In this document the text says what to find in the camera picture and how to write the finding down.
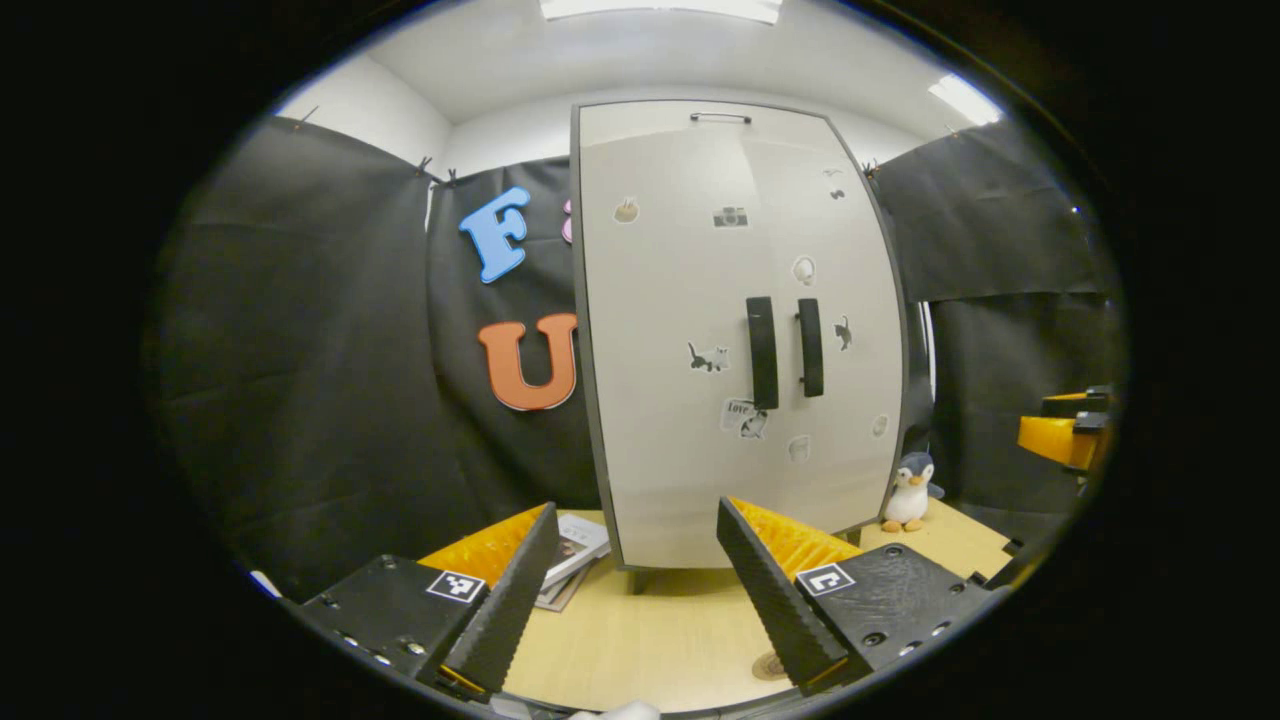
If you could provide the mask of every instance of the white wall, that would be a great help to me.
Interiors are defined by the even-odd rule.
[[[289,97],[276,115],[348,135],[444,174],[442,155],[452,126],[431,104],[390,70],[357,55]]]
[[[925,138],[906,131],[799,97],[719,87],[626,87],[547,97],[460,123],[449,133],[444,164],[436,173],[443,176],[443,168],[457,168],[462,177],[513,163],[568,155],[570,109],[575,102],[663,97],[744,100],[822,113],[835,123],[859,163],[872,159],[884,163],[925,143]]]

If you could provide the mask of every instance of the table surface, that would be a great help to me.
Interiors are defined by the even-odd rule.
[[[599,510],[562,512],[604,523]],[[965,578],[991,578],[1009,561],[1007,538],[932,498],[923,529],[868,525],[858,539],[863,550],[901,542]],[[534,609],[503,691],[593,711],[641,700],[681,712],[791,688],[751,673],[773,647],[732,569],[654,571],[631,594],[630,573],[613,557],[591,566],[562,612]]]

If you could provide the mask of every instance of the stuffed animal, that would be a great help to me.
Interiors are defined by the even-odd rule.
[[[908,452],[893,474],[893,496],[884,507],[881,529],[886,533],[914,533],[924,527],[920,518],[929,509],[929,478],[933,457],[928,452]]]

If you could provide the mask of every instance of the white cabinet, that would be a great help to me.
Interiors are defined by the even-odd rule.
[[[621,564],[727,568],[722,495],[828,532],[877,519],[902,301],[835,128],[726,102],[573,111],[584,389]]]

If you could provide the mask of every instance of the orange letter u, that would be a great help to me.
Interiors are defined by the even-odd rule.
[[[477,336],[489,356],[489,384],[498,401],[512,410],[549,410],[573,395],[577,372],[573,368],[573,329],[577,315],[561,313],[538,320],[552,355],[552,379],[541,387],[525,382],[520,368],[520,338],[524,323],[495,323]]]

